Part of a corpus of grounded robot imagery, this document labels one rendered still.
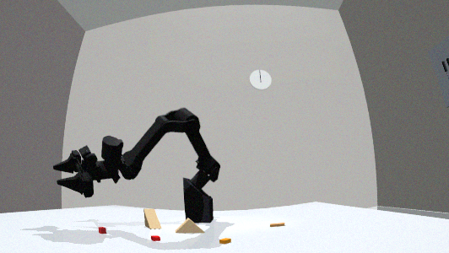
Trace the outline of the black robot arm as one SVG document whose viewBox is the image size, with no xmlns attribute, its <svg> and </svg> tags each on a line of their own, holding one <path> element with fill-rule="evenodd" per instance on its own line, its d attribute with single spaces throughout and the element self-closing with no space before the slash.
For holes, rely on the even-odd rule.
<svg viewBox="0 0 449 253">
<path fill-rule="evenodd" d="M 188 181 L 203 191 L 202 188 L 209 180 L 216 181 L 218 179 L 220 164 L 211 157 L 199 129 L 200 123 L 197 116 L 187 108 L 181 108 L 158 116 L 149 130 L 138 140 L 136 146 L 124 154 L 122 154 L 123 141 L 121 139 L 112 136 L 103 137 L 101 150 L 103 180 L 112 178 L 117 183 L 121 179 L 118 170 L 121 171 L 125 179 L 135 179 L 142 169 L 143 160 L 166 133 L 184 132 L 198 155 L 196 168 L 199 171 Z M 99 169 L 100 165 L 96 164 L 98 159 L 94 153 L 90 152 L 88 146 L 80 148 L 79 152 L 88 167 L 86 168 L 88 173 Z"/>
</svg>

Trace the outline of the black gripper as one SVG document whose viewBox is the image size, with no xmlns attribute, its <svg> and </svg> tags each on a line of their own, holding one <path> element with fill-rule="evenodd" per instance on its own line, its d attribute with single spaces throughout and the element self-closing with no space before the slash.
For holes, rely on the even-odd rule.
<svg viewBox="0 0 449 253">
<path fill-rule="evenodd" d="M 53 169 L 72 174 L 73 172 L 78 173 L 75 176 L 57 180 L 57 184 L 60 186 L 65 186 L 70 190 L 80 192 L 81 195 L 84 194 L 85 198 L 93 196 L 93 180 L 96 180 L 100 183 L 100 180 L 104 179 L 102 163 L 100 161 L 96 161 L 96 164 L 100 165 L 99 169 L 88 173 L 86 171 L 86 168 L 88 167 L 84 160 L 82 160 L 81 162 L 81 156 L 79 152 L 77 150 L 73 150 L 68 159 L 61 162 L 60 164 L 58 163 L 56 165 L 53 165 Z"/>
</svg>

